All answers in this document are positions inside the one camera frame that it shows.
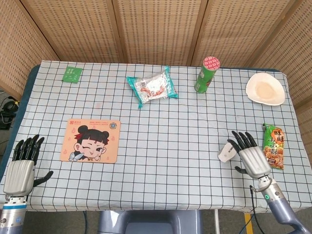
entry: mouse pad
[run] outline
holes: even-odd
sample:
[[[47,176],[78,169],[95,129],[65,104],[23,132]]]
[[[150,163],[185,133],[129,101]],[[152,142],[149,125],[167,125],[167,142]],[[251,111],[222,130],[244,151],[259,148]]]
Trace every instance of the mouse pad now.
[[[61,161],[115,163],[120,121],[70,119],[60,155]]]

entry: white grid tablecloth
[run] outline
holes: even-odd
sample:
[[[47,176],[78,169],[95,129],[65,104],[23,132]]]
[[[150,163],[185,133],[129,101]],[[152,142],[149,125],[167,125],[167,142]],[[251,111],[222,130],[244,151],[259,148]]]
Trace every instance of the white grid tablecloth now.
[[[77,84],[61,81],[68,65],[83,68]],[[139,110],[126,76],[148,77],[160,70],[161,66],[138,64],[41,63],[14,147],[38,133],[45,137],[36,176],[50,170],[54,174],[31,192],[28,209],[249,212],[249,185],[257,182],[234,169],[242,166],[238,155],[222,163],[217,152],[232,130],[248,130],[262,146],[264,122],[281,127],[286,134],[285,169],[272,169],[272,176],[295,210],[311,206],[311,167],[284,74],[268,72],[283,85],[285,103],[266,106],[252,102],[245,93],[257,71],[220,69],[207,93],[197,94],[194,83],[200,68],[171,67],[179,99],[153,100]],[[120,120],[117,162],[60,161],[70,118]],[[268,210],[262,195],[257,195],[256,205],[257,211]]]

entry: plastic wrapper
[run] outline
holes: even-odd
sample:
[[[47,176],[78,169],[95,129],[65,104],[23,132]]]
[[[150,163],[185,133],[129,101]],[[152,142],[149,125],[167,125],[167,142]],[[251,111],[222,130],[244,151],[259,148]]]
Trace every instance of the plastic wrapper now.
[[[127,81],[139,99],[139,108],[153,99],[178,98],[168,66],[151,78],[127,77]]]
[[[284,169],[284,133],[282,129],[264,123],[263,153],[273,168]]]

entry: green can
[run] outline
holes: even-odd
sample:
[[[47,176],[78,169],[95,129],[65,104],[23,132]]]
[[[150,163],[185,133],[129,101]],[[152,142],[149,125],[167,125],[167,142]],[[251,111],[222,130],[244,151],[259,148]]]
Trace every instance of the green can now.
[[[212,81],[215,72],[220,68],[220,62],[217,58],[209,56],[203,61],[203,66],[197,77],[196,84],[194,86],[196,92],[205,93]]]

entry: floor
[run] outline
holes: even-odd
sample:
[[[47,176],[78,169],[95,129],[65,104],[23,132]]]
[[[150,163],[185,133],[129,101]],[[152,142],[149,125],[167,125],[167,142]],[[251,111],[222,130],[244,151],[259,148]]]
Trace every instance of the floor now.
[[[6,97],[8,97],[6,93],[0,94],[0,103]],[[7,131],[0,131],[0,159],[5,151],[11,130],[12,128]],[[299,211],[297,215],[302,223],[312,230],[312,208]],[[283,234],[293,230],[291,227],[278,224],[272,214],[258,214],[257,217],[261,228],[266,234]],[[87,219],[88,234],[96,234],[99,212],[87,212]],[[238,234],[245,225],[244,214],[236,211],[219,211],[219,221],[222,234]],[[204,234],[215,233],[213,211],[202,211],[202,223]],[[254,220],[252,225],[253,233],[260,234],[261,232]],[[85,221],[82,212],[27,212],[23,234],[83,234],[84,229]]]

